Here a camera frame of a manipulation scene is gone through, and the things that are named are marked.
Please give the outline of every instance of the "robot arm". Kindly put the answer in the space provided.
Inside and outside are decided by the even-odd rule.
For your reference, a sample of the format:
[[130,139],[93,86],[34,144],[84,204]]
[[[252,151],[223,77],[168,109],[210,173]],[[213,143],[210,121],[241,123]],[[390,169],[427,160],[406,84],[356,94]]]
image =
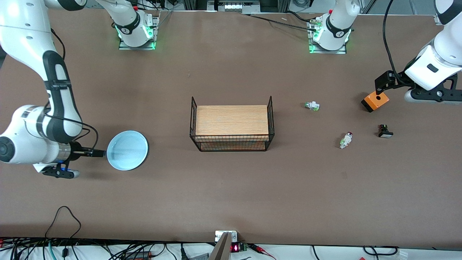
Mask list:
[[317,18],[321,21],[321,26],[317,28],[318,33],[313,41],[326,50],[340,49],[347,41],[359,11],[358,0],[336,0],[331,13]]
[[8,55],[36,71],[45,84],[51,109],[29,114],[34,117],[27,125],[29,132],[68,143],[79,135],[82,125],[41,113],[81,122],[66,64],[53,44],[47,4],[56,6],[57,0],[0,1],[0,45]]
[[462,0],[435,0],[444,25],[404,73],[417,85],[431,90],[462,70]]
[[[70,143],[82,130],[78,123],[81,118],[66,64],[53,44],[47,11],[48,8],[79,10],[85,2],[0,1],[0,45],[7,54],[40,75],[50,103],[50,108],[24,105],[15,111],[10,125],[0,135],[0,161],[33,164],[38,172],[50,174],[54,166],[70,158]],[[66,169],[62,177],[75,178],[78,174]]]
[[[444,25],[420,53],[397,73],[389,70],[375,80],[376,91],[361,103],[369,112],[388,101],[385,90],[409,87],[407,102],[462,103],[462,90],[456,89],[457,73],[462,70],[462,0],[434,0],[438,18]],[[444,83],[449,81],[450,88]]]
[[125,0],[96,0],[114,21],[119,37],[130,47],[139,47],[153,38],[152,15],[142,10],[135,11]]

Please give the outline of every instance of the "orange switch box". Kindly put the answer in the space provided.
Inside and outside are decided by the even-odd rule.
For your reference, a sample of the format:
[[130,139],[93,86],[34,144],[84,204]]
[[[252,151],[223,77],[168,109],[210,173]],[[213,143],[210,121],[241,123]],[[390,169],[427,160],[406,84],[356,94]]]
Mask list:
[[367,97],[361,101],[361,104],[363,104],[367,111],[372,112],[376,110],[377,108],[381,107],[383,104],[387,103],[390,99],[385,95],[385,93],[380,93],[380,95],[377,95],[376,92],[370,93]]

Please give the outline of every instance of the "wooden block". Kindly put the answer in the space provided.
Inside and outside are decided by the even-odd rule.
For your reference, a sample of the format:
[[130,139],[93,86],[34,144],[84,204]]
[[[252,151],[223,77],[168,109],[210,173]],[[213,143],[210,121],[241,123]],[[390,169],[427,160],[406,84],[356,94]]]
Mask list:
[[268,135],[266,105],[198,105],[196,135]]

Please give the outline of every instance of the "mounting plate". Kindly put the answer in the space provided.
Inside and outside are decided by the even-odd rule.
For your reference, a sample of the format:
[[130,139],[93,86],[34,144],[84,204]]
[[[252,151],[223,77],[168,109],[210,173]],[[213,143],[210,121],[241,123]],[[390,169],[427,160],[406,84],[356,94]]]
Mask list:
[[231,232],[231,234],[232,234],[232,242],[233,243],[237,242],[237,231],[235,231],[235,230],[219,230],[219,231],[215,231],[215,242],[218,242],[218,240],[220,240],[221,235],[224,232]]
[[148,24],[146,27],[146,31],[149,34],[152,34],[152,38],[147,41],[145,44],[139,47],[130,47],[126,45],[122,39],[119,42],[119,50],[155,50],[156,49],[156,41],[157,41],[157,32],[159,26],[159,16],[152,16],[152,14],[148,14],[149,19]]

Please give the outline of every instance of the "black wire basket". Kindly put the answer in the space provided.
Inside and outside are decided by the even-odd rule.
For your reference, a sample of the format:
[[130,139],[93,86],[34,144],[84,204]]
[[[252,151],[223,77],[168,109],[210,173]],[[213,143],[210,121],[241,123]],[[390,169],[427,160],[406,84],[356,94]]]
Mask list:
[[273,101],[267,105],[268,133],[255,135],[196,135],[197,104],[191,101],[189,136],[201,152],[266,151],[274,137]]

